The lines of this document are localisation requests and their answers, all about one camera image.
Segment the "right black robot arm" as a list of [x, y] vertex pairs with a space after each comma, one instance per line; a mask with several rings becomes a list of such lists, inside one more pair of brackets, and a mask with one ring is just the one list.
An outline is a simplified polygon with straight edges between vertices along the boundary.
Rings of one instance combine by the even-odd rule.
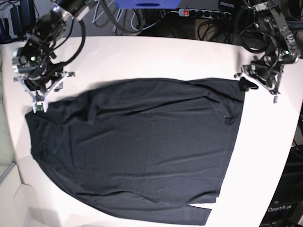
[[[83, 17], [97, 4], [95, 0], [56, 0], [54, 8], [34, 25], [33, 32], [23, 47], [16, 49], [12, 68], [19, 82], [32, 97], [33, 112], [47, 112], [47, 98], [62, 89], [63, 81], [73, 77], [74, 72], [63, 68], [76, 59], [84, 47], [86, 28]], [[57, 41], [62, 37], [69, 19], [78, 21], [81, 27], [81, 43], [75, 54], [67, 61], [52, 63], [56, 58]]]

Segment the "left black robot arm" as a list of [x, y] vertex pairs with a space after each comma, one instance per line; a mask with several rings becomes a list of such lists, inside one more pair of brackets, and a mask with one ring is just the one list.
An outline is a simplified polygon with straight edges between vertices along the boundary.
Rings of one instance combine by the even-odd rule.
[[[242, 31], [239, 21], [243, 13], [253, 12], [253, 23]], [[297, 47], [293, 32], [289, 29], [277, 0], [246, 0], [234, 18], [234, 32], [242, 47], [253, 54], [241, 72], [235, 74], [243, 92], [262, 86], [273, 96], [276, 103], [279, 95], [284, 66], [298, 62], [301, 51]], [[265, 46], [261, 49], [249, 47], [242, 39], [243, 33], [261, 34]]]

